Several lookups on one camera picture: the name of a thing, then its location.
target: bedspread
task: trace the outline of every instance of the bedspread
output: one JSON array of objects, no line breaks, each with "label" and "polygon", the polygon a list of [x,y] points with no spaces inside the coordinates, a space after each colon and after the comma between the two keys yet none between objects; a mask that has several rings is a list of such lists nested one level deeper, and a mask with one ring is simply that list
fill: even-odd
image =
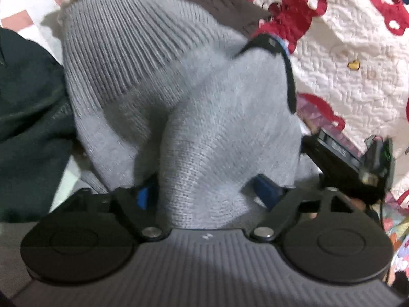
[{"label": "bedspread", "polygon": [[390,136],[393,197],[409,203],[409,13],[403,0],[251,0],[271,13],[297,90],[361,150]]}]

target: knit fabric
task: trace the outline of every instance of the knit fabric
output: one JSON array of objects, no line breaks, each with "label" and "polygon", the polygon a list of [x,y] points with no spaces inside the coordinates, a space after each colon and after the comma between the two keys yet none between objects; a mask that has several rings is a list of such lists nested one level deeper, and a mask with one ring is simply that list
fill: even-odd
[{"label": "knit fabric", "polygon": [[265,216],[253,176],[294,183],[281,56],[237,56],[246,39],[184,0],[80,0],[64,34],[77,131],[108,190],[159,172],[163,225],[247,228]]},{"label": "knit fabric", "polygon": [[0,28],[0,79],[0,221],[36,221],[50,210],[75,138],[63,68]]}]

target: red bear pattern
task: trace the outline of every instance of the red bear pattern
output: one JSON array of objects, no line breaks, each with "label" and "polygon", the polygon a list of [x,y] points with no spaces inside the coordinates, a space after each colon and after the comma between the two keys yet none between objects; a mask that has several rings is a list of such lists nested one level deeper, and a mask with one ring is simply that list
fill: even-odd
[{"label": "red bear pattern", "polygon": [[328,121],[335,123],[337,130],[344,130],[345,120],[335,115],[330,104],[328,104],[324,99],[309,93],[298,93],[298,96],[304,98],[306,101],[314,105]]},{"label": "red bear pattern", "polygon": [[312,18],[322,16],[327,10],[327,0],[316,1],[316,8],[310,8],[308,0],[282,0],[281,4],[270,5],[273,17],[268,22],[261,22],[255,35],[267,32],[279,36],[287,40],[290,54],[294,53],[297,41],[310,28]]},{"label": "red bear pattern", "polygon": [[[409,13],[402,0],[392,0],[393,4],[388,4],[383,0],[371,0],[374,7],[382,14],[386,28],[396,36],[402,36],[409,28]],[[390,22],[395,21],[399,28],[392,28]]]}]

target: dark green jacket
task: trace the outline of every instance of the dark green jacket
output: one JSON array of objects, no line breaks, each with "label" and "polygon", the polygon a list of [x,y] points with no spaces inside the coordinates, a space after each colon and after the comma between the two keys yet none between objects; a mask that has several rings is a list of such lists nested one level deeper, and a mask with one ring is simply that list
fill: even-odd
[{"label": "dark green jacket", "polygon": [[48,213],[74,136],[62,66],[40,45],[0,28],[0,221]]}]

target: yellow heart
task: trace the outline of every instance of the yellow heart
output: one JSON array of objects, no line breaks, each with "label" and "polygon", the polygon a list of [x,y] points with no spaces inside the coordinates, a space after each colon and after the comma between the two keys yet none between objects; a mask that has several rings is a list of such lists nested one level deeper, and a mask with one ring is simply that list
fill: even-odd
[{"label": "yellow heart", "polygon": [[348,68],[353,71],[358,71],[361,68],[361,62],[358,60],[353,60],[352,62],[348,63]]}]

